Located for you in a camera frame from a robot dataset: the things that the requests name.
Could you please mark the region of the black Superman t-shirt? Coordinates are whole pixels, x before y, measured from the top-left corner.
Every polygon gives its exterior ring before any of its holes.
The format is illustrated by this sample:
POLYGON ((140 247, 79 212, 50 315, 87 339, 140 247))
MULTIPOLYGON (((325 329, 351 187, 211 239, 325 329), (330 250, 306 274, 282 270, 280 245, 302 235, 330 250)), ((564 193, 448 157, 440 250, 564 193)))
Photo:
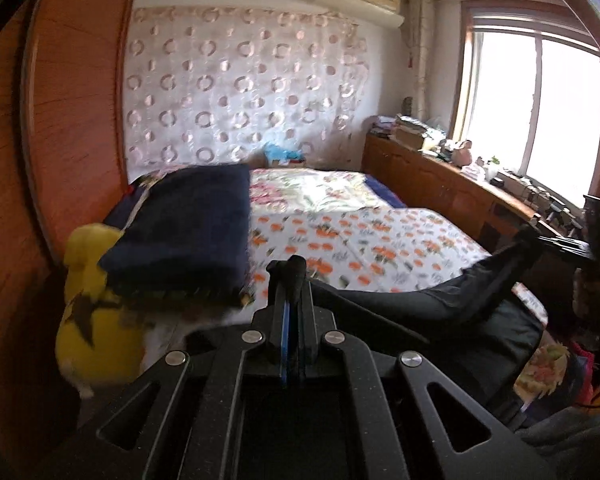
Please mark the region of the black Superman t-shirt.
POLYGON ((488 411, 507 399, 542 335, 513 286, 534 261, 510 246, 434 287, 359 292, 310 281, 314 304, 370 350, 421 353, 488 411))

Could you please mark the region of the floral bed quilt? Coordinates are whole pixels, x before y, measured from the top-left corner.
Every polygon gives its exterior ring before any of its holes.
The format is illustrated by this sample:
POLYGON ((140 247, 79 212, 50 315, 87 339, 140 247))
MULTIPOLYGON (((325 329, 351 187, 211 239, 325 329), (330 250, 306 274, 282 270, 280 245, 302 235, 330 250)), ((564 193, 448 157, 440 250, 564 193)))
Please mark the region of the floral bed quilt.
MULTIPOLYGON (((183 166, 151 171, 137 178, 133 191, 121 206, 137 212, 149 190, 171 174, 185 170, 201 172, 204 177, 228 174, 230 168, 245 165, 183 166)), ((249 169, 250 206, 254 214, 298 214, 299 212, 358 211, 390 208, 367 184, 365 174, 354 171, 328 171, 309 168, 249 169)))

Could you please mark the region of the window with wooden frame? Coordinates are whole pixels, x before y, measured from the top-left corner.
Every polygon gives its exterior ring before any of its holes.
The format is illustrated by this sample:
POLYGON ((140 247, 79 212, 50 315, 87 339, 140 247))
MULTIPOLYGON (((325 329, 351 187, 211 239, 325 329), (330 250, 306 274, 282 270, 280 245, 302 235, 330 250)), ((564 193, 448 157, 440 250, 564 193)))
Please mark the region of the window with wooden frame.
POLYGON ((451 136, 580 207, 600 196, 600 48, 555 3, 467 0, 451 136))

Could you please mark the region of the wall air conditioner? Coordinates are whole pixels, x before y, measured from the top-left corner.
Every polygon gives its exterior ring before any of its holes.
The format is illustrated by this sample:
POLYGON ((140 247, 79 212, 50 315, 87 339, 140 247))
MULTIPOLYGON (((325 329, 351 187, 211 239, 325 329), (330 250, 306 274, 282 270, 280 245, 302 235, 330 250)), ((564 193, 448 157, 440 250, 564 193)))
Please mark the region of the wall air conditioner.
POLYGON ((315 0, 334 12, 385 28, 400 28, 404 22, 401 0, 315 0))

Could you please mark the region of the pink circle-pattern curtain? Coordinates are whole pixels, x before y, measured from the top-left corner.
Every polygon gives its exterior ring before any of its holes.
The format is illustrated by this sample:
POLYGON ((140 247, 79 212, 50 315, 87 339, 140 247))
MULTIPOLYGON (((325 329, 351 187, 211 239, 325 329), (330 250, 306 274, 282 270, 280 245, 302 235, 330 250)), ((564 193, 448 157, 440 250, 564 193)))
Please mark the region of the pink circle-pattern curtain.
POLYGON ((251 162, 270 145, 347 165, 368 71, 358 26, 335 14, 137 8, 123 69, 126 171, 251 162))

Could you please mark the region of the wooden side cabinet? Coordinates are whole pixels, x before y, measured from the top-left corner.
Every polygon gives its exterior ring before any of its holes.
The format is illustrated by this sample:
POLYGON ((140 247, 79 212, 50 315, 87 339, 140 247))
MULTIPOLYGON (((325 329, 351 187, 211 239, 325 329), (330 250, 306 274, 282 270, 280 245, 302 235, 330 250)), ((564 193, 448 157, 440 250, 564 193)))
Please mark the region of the wooden side cabinet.
POLYGON ((489 252, 535 216, 531 207, 500 188, 372 134, 365 139, 362 171, 388 186, 406 206, 442 214, 489 252))

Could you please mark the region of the navy blue blanket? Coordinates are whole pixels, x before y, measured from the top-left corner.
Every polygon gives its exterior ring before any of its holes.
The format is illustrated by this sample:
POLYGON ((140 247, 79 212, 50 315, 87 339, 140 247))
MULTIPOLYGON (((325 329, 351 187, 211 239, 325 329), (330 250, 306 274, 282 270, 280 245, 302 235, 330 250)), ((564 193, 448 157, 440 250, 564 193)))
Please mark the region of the navy blue blanket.
POLYGON ((390 188, 387 188, 384 184, 379 182, 370 174, 365 176, 365 184, 384 202, 389 204, 391 207, 396 209, 404 209, 406 205, 400 200, 400 198, 393 193, 390 188))

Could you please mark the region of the navy folded garment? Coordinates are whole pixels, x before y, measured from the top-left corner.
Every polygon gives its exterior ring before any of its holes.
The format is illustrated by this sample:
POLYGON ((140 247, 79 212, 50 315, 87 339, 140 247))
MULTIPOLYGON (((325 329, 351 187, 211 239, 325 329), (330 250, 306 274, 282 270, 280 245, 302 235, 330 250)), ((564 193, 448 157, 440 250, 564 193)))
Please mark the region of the navy folded garment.
POLYGON ((107 287, 147 309, 242 306, 249 280, 250 170, 191 166, 155 183, 99 260, 107 287))

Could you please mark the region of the pink figurine on cabinet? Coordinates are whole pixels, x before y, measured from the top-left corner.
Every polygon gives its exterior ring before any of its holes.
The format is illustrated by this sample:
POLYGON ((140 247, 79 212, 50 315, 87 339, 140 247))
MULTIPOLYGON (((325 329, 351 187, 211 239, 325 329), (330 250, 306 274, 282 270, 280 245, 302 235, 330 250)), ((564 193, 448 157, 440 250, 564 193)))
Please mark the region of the pink figurine on cabinet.
POLYGON ((469 166, 472 163, 471 148, 471 140, 457 142, 452 151, 452 164, 458 168, 469 166))

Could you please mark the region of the orange-print white bedsheet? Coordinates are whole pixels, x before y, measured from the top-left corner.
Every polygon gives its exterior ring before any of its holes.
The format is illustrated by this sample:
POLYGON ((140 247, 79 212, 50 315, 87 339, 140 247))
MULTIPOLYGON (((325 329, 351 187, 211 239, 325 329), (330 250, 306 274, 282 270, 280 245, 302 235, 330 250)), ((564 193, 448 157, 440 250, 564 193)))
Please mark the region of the orange-print white bedsheet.
POLYGON ((489 253, 441 214, 424 208, 255 212, 246 310, 268 302, 273 260, 306 259, 309 276, 361 292, 414 292, 459 276, 489 253))

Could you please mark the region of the yellow plush toy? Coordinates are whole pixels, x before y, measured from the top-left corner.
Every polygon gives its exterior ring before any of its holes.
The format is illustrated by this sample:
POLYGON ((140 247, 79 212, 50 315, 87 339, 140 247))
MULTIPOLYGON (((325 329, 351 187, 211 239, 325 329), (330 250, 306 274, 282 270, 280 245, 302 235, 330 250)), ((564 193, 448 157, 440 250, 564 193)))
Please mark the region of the yellow plush toy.
POLYGON ((76 228, 66 244, 66 307, 55 356, 60 374, 82 400, 132 382, 145 355, 145 327, 107 287, 107 273, 99 265, 120 237, 117 228, 91 223, 76 228))

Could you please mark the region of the brown wooden wardrobe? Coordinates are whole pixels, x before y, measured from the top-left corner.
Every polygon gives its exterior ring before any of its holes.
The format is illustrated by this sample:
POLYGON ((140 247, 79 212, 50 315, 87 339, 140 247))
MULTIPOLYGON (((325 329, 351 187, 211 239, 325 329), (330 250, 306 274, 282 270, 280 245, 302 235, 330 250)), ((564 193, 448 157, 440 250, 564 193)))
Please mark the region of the brown wooden wardrobe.
POLYGON ((0 463, 31 469, 76 412, 58 374, 70 232, 126 187, 122 64, 133 0, 0 0, 0 463))

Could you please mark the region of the stack of books and papers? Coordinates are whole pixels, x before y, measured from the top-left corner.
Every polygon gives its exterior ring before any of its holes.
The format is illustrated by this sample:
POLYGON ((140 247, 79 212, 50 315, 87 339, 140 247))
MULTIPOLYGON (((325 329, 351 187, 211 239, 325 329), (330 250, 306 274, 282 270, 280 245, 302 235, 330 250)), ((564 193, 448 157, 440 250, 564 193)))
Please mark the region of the stack of books and papers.
POLYGON ((444 132, 404 115, 377 116, 370 127, 370 134, 396 141, 415 151, 432 150, 446 139, 444 132))

